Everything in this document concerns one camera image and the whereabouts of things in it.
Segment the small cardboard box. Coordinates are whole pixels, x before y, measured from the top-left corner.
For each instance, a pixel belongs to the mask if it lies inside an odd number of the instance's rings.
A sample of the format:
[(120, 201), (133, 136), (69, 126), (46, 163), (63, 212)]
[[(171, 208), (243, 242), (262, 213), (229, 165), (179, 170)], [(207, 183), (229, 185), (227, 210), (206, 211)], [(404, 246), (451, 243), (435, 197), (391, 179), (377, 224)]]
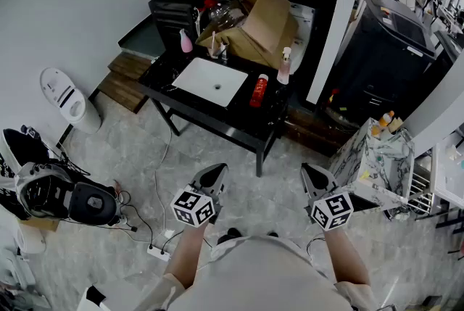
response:
[(59, 226), (58, 220), (50, 220), (46, 218), (31, 217), (28, 220), (18, 220), (19, 223), (42, 231), (56, 232)]

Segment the person's black left shoe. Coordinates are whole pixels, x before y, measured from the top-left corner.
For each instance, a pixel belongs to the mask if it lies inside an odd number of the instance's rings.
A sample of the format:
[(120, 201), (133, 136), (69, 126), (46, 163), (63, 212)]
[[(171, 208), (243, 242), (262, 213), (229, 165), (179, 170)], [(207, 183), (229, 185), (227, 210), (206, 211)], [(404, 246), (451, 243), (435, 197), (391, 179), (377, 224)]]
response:
[(218, 240), (217, 240), (217, 245), (220, 245), (226, 241), (232, 240), (232, 239), (237, 239), (242, 237), (241, 232), (237, 228), (229, 228), (227, 233), (225, 235), (222, 235)]

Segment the red bottle with white cap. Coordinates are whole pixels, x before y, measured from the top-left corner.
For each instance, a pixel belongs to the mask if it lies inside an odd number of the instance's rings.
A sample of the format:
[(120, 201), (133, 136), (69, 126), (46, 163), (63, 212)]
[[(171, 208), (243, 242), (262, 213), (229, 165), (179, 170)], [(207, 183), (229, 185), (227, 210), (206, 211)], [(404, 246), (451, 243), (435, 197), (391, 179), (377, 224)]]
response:
[(249, 106), (258, 108), (262, 104), (265, 95), (265, 90), (268, 84), (268, 76), (266, 74), (259, 75), (256, 85), (253, 90), (252, 97), (249, 101)]

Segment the chrome faucet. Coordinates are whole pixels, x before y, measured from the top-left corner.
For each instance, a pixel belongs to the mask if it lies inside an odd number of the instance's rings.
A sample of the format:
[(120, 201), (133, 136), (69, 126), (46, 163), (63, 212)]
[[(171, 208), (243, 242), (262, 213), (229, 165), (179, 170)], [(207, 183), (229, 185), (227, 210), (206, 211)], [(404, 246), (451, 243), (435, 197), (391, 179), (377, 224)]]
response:
[(228, 51), (228, 44), (221, 42), (219, 49), (213, 53), (212, 58), (220, 59), (223, 62), (227, 62), (228, 61), (227, 51)]

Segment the pink pump bottle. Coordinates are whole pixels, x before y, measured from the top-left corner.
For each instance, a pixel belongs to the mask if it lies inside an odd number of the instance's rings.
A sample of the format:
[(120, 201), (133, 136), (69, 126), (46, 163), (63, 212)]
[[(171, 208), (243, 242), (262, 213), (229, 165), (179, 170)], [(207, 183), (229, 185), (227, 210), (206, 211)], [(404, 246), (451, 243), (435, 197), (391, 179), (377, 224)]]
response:
[(283, 85), (289, 84), (289, 76), (291, 69), (291, 48), (284, 47), (282, 52), (281, 65), (278, 69), (277, 81)]

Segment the pink soap dispenser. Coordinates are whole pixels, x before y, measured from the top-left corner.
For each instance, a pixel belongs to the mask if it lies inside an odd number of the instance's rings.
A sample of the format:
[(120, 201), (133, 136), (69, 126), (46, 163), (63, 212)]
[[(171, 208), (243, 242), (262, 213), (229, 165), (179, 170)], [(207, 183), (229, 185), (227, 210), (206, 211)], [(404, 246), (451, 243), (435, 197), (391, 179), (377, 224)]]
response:
[(181, 37), (181, 49), (183, 53), (190, 53), (193, 50), (193, 44), (190, 38), (187, 36), (186, 31), (181, 29), (179, 31)]

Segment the person's white shirt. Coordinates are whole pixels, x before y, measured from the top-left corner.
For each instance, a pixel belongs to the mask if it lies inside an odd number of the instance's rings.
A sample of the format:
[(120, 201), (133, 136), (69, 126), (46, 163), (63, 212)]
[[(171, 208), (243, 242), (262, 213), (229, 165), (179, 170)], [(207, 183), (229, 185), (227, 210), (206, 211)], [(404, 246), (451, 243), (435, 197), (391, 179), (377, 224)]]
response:
[(332, 283), (296, 244), (249, 236), (226, 241), (184, 288), (171, 273), (135, 311), (376, 311), (369, 285)]

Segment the black round appliance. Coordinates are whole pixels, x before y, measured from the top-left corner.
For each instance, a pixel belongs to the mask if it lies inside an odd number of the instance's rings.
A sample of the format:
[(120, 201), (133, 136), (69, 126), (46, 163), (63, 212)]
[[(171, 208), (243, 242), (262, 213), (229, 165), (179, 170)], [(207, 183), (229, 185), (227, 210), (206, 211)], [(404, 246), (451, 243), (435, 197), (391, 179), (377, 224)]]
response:
[(117, 202), (108, 191), (88, 183), (76, 183), (68, 215), (86, 225), (114, 225), (119, 221)]

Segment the white power strip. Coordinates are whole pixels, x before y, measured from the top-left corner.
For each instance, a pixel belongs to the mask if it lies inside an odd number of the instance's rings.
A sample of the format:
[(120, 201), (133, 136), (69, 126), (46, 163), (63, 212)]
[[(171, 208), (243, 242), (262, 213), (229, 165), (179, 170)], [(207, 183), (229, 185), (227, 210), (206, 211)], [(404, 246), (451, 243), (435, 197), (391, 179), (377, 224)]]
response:
[(159, 249), (153, 245), (148, 245), (147, 254), (156, 257), (159, 260), (164, 262), (168, 262), (170, 260), (170, 254), (166, 252), (164, 249)]

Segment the wooden step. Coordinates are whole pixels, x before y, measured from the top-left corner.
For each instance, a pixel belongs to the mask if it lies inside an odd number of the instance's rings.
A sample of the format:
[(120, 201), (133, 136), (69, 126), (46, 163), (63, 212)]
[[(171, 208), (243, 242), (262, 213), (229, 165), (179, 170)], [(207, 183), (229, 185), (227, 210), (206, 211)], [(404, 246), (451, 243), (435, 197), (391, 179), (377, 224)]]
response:
[(148, 99), (139, 91), (138, 80), (151, 64), (149, 59), (122, 52), (108, 64), (109, 72), (97, 88), (128, 111), (137, 114)]

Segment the black drawer cabinet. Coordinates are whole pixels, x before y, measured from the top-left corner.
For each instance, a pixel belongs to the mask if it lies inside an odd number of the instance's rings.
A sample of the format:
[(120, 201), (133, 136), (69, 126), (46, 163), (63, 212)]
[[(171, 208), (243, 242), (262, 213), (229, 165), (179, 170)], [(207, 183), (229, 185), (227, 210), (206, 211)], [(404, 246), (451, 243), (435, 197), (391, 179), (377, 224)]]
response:
[(210, 11), (204, 10), (204, 0), (151, 0), (149, 8), (166, 49), (181, 46), (181, 29), (195, 42), (210, 23)]

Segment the person's left forearm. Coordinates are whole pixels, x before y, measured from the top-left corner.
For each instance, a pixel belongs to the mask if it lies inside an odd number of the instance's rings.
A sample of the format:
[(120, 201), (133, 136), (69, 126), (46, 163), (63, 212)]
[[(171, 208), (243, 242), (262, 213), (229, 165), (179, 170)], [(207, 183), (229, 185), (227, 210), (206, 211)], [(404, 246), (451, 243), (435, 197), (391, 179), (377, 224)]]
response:
[(194, 283), (199, 256), (208, 226), (206, 221), (200, 227), (186, 226), (165, 269), (165, 274), (173, 275), (187, 289)]

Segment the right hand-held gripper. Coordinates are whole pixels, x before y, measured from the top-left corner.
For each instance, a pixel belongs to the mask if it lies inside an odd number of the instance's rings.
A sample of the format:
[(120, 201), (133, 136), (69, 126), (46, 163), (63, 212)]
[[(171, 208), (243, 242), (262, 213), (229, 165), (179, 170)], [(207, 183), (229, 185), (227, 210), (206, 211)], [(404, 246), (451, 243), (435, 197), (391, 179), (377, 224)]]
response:
[[(330, 192), (338, 187), (332, 173), (321, 166), (302, 163), (300, 172), (302, 185), (309, 199), (315, 198), (317, 191)], [(310, 218), (327, 232), (346, 225), (354, 212), (354, 207), (349, 194), (345, 191), (315, 200), (309, 212)]]

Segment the marble pattern cabinet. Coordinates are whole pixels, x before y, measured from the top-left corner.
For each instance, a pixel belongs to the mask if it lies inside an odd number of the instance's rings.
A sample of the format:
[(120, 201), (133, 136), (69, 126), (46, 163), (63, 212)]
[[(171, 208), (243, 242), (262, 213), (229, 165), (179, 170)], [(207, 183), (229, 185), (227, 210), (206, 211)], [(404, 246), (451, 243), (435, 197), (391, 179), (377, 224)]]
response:
[(413, 177), (415, 145), (409, 132), (372, 135), (370, 118), (329, 160), (339, 187), (349, 194), (356, 215), (405, 207)]

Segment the black marble vanity table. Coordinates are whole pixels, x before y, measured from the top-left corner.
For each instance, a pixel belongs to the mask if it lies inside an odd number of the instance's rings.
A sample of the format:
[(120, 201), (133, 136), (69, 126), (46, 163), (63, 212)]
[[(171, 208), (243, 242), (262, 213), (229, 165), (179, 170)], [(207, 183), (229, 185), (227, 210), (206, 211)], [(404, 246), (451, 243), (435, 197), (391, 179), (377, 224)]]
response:
[[(200, 57), (248, 74), (241, 88), (227, 107), (190, 94), (172, 85), (187, 65)], [(249, 106), (259, 75), (268, 76), (262, 104)], [(227, 62), (209, 57), (206, 48), (196, 47), (191, 53), (168, 49), (141, 76), (138, 86), (158, 109), (174, 134), (178, 129), (171, 117), (176, 115), (216, 134), (256, 155), (256, 175), (262, 175), (262, 165), (274, 141), (281, 135), (293, 85), (283, 85), (276, 79), (277, 71), (237, 56)]]

